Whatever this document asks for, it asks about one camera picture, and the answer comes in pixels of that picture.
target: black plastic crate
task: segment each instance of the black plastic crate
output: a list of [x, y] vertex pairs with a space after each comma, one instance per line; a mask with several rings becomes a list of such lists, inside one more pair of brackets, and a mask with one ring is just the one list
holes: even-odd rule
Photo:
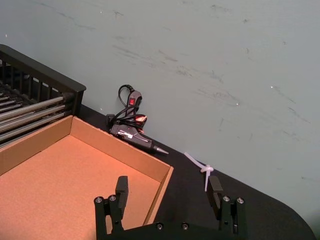
[[71, 112], [77, 115], [86, 87], [81, 83], [0, 44], [0, 89], [19, 95], [26, 105], [74, 94]]

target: teal wall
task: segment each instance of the teal wall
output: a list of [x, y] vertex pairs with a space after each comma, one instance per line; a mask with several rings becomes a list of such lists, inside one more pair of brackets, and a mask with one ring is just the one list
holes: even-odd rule
[[0, 43], [145, 132], [286, 203], [320, 235], [318, 0], [1, 0]]

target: open cardboard box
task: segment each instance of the open cardboard box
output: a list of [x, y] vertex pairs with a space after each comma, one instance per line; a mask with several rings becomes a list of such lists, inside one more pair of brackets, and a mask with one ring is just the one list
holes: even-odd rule
[[119, 176], [129, 185], [124, 229], [153, 223], [172, 172], [77, 117], [63, 118], [0, 149], [0, 239], [95, 240], [94, 198], [114, 194]]

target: red power switch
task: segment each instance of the red power switch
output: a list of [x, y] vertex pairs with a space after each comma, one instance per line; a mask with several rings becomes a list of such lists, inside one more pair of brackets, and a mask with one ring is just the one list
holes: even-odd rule
[[131, 105], [131, 106], [133, 106], [133, 105], [135, 105], [135, 99], [134, 98], [130, 98], [129, 99], [129, 105]]

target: black table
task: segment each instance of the black table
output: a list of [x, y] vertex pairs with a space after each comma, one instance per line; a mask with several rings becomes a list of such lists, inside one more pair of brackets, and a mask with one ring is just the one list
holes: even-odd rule
[[[79, 117], [96, 128], [106, 130], [106, 117], [82, 106]], [[208, 228], [218, 228], [213, 209], [204, 192], [204, 177], [199, 168], [182, 153], [159, 142], [157, 145], [169, 152], [155, 157], [174, 167], [172, 177], [156, 215], [156, 222], [188, 222]], [[315, 240], [307, 223], [284, 203], [214, 170], [223, 190], [246, 202], [246, 220], [250, 240]]]

